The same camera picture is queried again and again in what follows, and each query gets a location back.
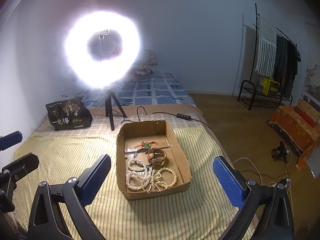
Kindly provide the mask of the gold wooden bangle red tassel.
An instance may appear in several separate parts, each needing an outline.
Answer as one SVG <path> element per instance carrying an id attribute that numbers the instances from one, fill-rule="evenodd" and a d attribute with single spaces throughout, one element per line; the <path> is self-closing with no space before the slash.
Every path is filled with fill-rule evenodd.
<path id="1" fill-rule="evenodd" d="M 162 166 L 167 159 L 167 153 L 161 148 L 151 148 L 146 154 L 152 166 Z"/>

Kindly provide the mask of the black object on floor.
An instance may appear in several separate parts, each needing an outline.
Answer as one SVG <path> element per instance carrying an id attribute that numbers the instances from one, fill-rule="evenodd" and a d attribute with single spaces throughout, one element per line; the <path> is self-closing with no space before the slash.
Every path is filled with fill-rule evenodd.
<path id="1" fill-rule="evenodd" d="M 287 163 L 287 155 L 289 154 L 289 150 L 285 147 L 283 141 L 280 142 L 277 148 L 274 148 L 271 151 L 271 157 L 274 161 L 283 161 Z"/>

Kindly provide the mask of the yellow box on rack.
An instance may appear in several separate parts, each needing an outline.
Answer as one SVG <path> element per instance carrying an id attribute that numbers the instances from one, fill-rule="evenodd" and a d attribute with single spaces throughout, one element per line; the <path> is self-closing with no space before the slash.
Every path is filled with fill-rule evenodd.
<path id="1" fill-rule="evenodd" d="M 268 77 L 263 77 L 261 85 L 263 87 L 262 93 L 266 96 L 276 97 L 280 87 L 280 83 L 270 79 Z"/>

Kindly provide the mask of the black snack bag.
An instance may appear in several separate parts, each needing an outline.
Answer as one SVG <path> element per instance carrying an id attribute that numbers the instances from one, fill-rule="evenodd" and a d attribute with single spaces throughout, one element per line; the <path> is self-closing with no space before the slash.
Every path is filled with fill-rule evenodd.
<path id="1" fill-rule="evenodd" d="M 93 117 L 83 98 L 77 97 L 46 104 L 48 119 L 56 131 L 91 127 Z"/>

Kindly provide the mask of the small cream bead bracelet cluster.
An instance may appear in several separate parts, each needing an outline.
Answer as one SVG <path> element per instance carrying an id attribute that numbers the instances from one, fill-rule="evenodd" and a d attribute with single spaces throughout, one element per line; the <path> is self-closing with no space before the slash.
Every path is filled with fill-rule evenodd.
<path id="1" fill-rule="evenodd" d="M 156 190 L 158 192 L 163 191 L 165 189 L 168 189 L 169 185 L 162 180 L 162 175 L 160 172 L 157 172 L 151 177 L 149 187 L 147 189 L 147 193 L 150 193 L 153 190 Z"/>

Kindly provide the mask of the white power strip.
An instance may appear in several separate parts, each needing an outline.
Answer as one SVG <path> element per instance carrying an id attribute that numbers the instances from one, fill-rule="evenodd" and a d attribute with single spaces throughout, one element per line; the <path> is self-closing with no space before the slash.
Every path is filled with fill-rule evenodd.
<path id="1" fill-rule="evenodd" d="M 277 184 L 283 184 L 284 187 L 289 187 L 291 179 L 289 177 L 281 178 L 278 183 L 272 183 L 272 187 L 275 187 Z"/>

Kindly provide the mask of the dark hanging clothes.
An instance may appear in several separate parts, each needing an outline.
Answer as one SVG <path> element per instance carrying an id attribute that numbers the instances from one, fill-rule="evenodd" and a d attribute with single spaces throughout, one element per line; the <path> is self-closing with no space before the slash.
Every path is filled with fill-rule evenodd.
<path id="1" fill-rule="evenodd" d="M 289 98 L 298 73 L 298 50 L 295 44 L 280 35 L 277 36 L 274 81 L 280 83 L 280 92 Z"/>

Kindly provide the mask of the black tripod stand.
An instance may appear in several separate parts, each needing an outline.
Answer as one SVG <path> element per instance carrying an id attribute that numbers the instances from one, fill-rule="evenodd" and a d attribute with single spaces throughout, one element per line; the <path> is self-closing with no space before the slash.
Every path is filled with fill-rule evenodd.
<path id="1" fill-rule="evenodd" d="M 127 115 L 125 114 L 118 98 L 111 88 L 105 89 L 105 115 L 109 118 L 111 130 L 115 130 L 114 118 L 113 118 L 113 108 L 112 108 L 112 100 L 116 103 L 116 106 L 119 108 L 121 115 L 126 119 Z"/>

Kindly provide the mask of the dark thin bangle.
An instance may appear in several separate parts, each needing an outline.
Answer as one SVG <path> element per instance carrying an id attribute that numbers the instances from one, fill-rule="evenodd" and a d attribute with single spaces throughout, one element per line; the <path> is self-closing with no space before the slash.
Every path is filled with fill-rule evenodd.
<path id="1" fill-rule="evenodd" d="M 136 159 L 134 163 L 138 165 L 139 167 L 145 166 L 151 166 L 151 163 L 149 162 L 148 155 L 146 154 L 148 150 L 136 150 L 134 153 L 134 158 Z"/>

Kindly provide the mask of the red cord green pendant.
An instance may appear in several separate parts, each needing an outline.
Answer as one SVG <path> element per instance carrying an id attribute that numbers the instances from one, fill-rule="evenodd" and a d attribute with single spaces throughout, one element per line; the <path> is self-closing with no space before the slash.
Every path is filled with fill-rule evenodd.
<path id="1" fill-rule="evenodd" d="M 156 141 L 147 141 L 147 142 L 141 142 L 139 145 L 135 146 L 135 150 L 148 150 L 152 148 L 153 145 L 157 145 L 158 142 Z"/>

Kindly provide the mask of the black clothes rack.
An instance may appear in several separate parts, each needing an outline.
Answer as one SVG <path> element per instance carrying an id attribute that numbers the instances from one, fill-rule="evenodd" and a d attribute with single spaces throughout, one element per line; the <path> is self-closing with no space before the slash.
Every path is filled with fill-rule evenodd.
<path id="1" fill-rule="evenodd" d="M 284 102 L 288 102 L 289 105 L 292 104 L 293 96 L 289 98 L 284 97 L 283 94 L 278 90 L 278 94 L 276 97 L 266 96 L 262 93 L 263 87 L 261 85 L 262 79 L 264 76 L 259 75 L 255 72 L 256 61 L 257 61 L 257 42 L 258 42 L 258 29 L 257 29 L 257 22 L 258 16 L 261 16 L 258 13 L 258 10 L 255 9 L 255 43 L 254 43 L 254 55 L 253 55 L 253 62 L 252 68 L 250 72 L 250 76 L 248 79 L 244 79 L 241 83 L 239 94 L 238 94 L 238 101 L 243 102 L 250 111 L 253 107 L 261 107 L 261 108 L 277 108 L 282 106 Z M 277 35 L 285 37 L 287 40 L 294 43 L 285 33 L 283 33 L 278 27 L 277 28 Z M 298 51 L 298 63 L 300 62 L 300 53 Z"/>

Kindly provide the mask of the brown cardboard box tray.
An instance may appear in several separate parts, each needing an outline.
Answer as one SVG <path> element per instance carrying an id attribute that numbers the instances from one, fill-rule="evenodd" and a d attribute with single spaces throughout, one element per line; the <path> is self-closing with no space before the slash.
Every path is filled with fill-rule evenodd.
<path id="1" fill-rule="evenodd" d="M 116 147 L 117 185 L 127 200 L 166 196 L 189 189 L 190 164 L 167 121 L 124 124 Z"/>

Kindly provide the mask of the wall landscape painting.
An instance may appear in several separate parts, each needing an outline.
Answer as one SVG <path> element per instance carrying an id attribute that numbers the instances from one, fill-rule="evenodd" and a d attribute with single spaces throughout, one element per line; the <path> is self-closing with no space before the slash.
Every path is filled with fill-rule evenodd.
<path id="1" fill-rule="evenodd" d="M 302 97 L 319 112 L 319 64 L 307 69 Z"/>

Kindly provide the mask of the blue patterned bedsheet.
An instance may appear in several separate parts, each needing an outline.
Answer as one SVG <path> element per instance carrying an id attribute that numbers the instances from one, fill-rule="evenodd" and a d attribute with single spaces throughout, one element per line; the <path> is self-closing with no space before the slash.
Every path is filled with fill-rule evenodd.
<path id="1" fill-rule="evenodd" d="M 113 89 L 122 106 L 195 105 L 180 81 L 171 73 L 157 71 L 152 77 L 121 83 Z"/>

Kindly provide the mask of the floral pillows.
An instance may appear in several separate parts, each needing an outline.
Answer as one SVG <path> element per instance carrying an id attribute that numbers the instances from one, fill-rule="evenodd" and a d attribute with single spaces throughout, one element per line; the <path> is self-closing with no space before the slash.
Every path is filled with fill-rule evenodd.
<path id="1" fill-rule="evenodd" d="M 142 49 L 126 77 L 133 81 L 148 79 L 155 74 L 156 66 L 158 66 L 156 54 L 150 49 Z"/>

